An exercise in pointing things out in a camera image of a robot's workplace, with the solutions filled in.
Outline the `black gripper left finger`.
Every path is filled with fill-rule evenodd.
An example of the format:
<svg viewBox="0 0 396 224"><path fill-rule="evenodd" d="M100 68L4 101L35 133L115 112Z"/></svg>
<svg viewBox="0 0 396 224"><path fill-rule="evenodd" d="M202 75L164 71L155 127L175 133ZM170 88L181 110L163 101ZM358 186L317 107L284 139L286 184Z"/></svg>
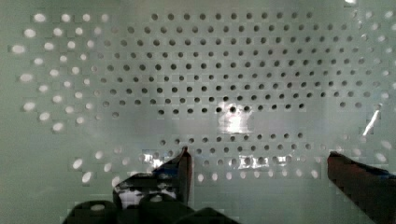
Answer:
<svg viewBox="0 0 396 224"><path fill-rule="evenodd" d="M239 224L213 208L188 206L192 162L186 147L150 173L121 181L111 201L79 203L62 224Z"/></svg>

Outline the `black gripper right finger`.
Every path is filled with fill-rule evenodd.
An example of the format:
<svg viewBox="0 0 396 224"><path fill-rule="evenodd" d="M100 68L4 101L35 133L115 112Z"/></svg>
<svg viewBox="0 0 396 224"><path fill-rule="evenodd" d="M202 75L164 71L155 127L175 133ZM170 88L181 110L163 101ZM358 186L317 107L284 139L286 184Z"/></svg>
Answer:
<svg viewBox="0 0 396 224"><path fill-rule="evenodd" d="M375 224L395 224L396 182L389 171L332 151L327 176Z"/></svg>

